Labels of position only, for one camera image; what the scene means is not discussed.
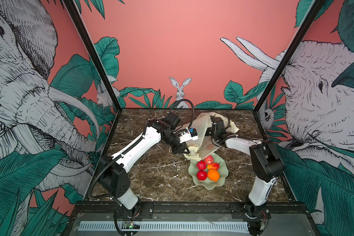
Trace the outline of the translucent cream plastic bag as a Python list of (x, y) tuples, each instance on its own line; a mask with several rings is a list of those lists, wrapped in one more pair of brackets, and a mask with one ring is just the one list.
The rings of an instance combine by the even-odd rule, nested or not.
[(237, 133), (239, 129), (235, 123), (228, 118), (222, 116), (221, 114), (210, 112), (210, 113), (201, 113), (192, 123), (191, 128), (195, 128), (197, 131), (198, 139), (187, 141), (186, 144), (190, 151), (189, 154), (184, 154), (184, 157), (187, 160), (200, 161), (205, 159), (208, 155), (211, 155), (214, 151), (218, 150), (219, 147), (214, 145), (211, 141), (211, 136), (209, 134), (209, 129), (212, 128), (211, 116), (214, 118), (221, 118), (226, 127), (228, 124), (230, 126), (226, 129), (227, 132)]

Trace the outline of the yellow red mango fruit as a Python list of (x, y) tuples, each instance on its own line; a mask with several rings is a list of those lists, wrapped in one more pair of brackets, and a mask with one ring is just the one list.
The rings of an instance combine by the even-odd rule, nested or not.
[(207, 169), (211, 170), (218, 170), (220, 168), (220, 164), (219, 163), (216, 163), (216, 162), (213, 162), (209, 165), (207, 165)]

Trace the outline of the red apple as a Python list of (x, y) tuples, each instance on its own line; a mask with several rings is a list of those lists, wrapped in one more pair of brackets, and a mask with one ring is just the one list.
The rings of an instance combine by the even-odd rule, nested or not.
[(196, 164), (196, 167), (197, 167), (197, 169), (199, 170), (199, 171), (204, 171), (205, 169), (206, 169), (206, 163), (203, 161), (203, 160), (201, 160), (201, 161), (199, 161), (197, 164)]
[(206, 171), (198, 171), (197, 179), (200, 181), (205, 181), (207, 179), (207, 172)]

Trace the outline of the orange fruit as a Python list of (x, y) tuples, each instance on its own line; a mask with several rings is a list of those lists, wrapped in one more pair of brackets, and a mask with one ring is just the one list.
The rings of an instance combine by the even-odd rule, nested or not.
[(219, 180), (220, 174), (217, 170), (211, 169), (207, 171), (207, 177), (209, 178), (209, 180), (216, 182)]

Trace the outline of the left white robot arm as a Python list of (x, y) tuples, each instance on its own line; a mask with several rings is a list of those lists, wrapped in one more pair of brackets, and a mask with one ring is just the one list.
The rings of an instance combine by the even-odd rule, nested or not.
[(134, 141), (101, 163), (98, 174), (88, 187), (88, 199), (113, 197), (128, 213), (136, 215), (140, 211), (140, 200), (130, 188), (128, 175), (133, 165), (162, 140), (172, 147), (174, 154), (189, 154), (187, 141), (197, 139), (197, 130), (194, 128), (187, 127), (181, 133), (174, 133), (167, 120), (147, 121), (142, 133)]

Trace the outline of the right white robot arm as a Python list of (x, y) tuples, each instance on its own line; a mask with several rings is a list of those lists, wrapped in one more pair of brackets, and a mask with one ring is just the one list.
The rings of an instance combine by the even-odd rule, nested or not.
[(267, 199), (272, 186), (284, 171), (284, 162), (271, 140), (248, 140), (226, 132), (209, 128), (205, 136), (219, 146), (243, 152), (251, 157), (255, 180), (244, 205), (243, 212), (250, 219), (265, 217)]

